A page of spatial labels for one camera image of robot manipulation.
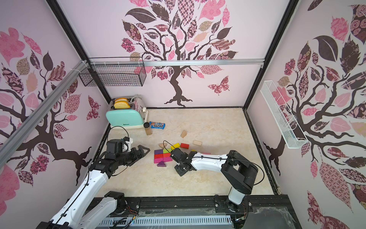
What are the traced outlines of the lime green block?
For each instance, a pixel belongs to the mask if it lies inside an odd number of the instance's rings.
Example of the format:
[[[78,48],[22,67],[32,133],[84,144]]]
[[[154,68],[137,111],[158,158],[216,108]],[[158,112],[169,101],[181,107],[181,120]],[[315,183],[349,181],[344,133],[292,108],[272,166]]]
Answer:
[[[171,148],[170,148],[170,149],[164,149],[164,150],[163,150],[163,153],[164,153],[164,154],[166,154],[166,153],[170,153],[171,151],[172,151],[172,149],[171,149]]]

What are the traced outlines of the yellow block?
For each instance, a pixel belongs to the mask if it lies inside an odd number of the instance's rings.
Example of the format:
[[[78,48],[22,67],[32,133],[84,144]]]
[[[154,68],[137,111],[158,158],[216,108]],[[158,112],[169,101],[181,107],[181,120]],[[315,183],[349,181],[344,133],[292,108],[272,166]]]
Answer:
[[[171,149],[172,149],[172,150],[174,150],[174,149],[176,149],[176,148],[180,148],[180,144],[179,144],[179,143],[174,144],[174,145],[172,145],[172,146],[171,146]]]

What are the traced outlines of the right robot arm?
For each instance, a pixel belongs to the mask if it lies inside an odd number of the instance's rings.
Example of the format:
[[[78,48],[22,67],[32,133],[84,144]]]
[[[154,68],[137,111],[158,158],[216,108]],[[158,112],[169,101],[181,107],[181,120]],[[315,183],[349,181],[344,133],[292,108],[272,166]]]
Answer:
[[[206,155],[195,151],[187,154],[176,148],[171,151],[171,158],[177,163],[174,169],[179,176],[199,170],[223,174],[232,186],[224,201],[224,208],[231,212],[240,210],[244,198],[251,195],[257,185],[255,181],[260,167],[235,150],[226,155]]]

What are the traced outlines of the purple rectangular block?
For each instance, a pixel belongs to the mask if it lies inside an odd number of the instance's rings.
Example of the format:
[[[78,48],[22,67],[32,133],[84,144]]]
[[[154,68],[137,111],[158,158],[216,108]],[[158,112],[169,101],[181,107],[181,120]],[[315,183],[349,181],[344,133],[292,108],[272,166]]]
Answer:
[[[159,149],[159,150],[155,150],[154,151],[154,154],[155,155],[159,155],[159,154],[163,154],[164,153],[164,150],[163,149]]]

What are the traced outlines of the purple triangle block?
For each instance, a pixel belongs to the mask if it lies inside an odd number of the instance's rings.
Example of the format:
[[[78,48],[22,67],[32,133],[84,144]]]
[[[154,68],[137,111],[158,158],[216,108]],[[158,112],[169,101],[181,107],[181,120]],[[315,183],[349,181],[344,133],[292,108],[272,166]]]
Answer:
[[[166,167],[166,164],[165,164],[163,161],[161,161],[161,162],[159,162],[159,163],[157,164],[157,167],[161,167],[161,168],[163,168],[163,167]]]

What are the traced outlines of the natural wood triangle block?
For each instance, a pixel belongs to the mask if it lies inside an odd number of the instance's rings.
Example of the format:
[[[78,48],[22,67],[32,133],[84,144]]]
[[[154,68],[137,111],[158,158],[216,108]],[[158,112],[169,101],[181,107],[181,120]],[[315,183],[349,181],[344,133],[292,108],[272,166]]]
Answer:
[[[160,147],[161,149],[167,149],[167,143],[160,143],[160,144],[159,144],[159,147]]]

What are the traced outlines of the magenta block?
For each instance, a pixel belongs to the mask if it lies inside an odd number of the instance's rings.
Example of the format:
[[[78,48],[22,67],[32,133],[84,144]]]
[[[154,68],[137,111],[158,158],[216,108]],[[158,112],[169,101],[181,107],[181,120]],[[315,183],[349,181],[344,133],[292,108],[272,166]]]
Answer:
[[[163,162],[171,162],[173,159],[171,157],[164,157]]]
[[[164,161],[164,159],[163,158],[155,158],[154,159],[154,163],[155,164],[159,164],[159,163],[161,163],[161,162],[163,162]]]

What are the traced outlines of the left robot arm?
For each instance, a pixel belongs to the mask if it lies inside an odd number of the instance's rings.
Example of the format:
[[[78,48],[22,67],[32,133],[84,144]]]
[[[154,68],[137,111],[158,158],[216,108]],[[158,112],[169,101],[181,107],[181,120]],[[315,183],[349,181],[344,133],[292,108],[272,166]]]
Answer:
[[[108,147],[102,153],[103,158],[92,163],[86,179],[75,191],[66,204],[50,221],[40,222],[38,229],[95,229],[110,214],[133,213],[127,206],[124,194],[110,191],[102,200],[88,211],[99,190],[115,175],[119,166],[126,168],[135,164],[150,152],[149,148],[141,145],[123,151],[121,147]]]

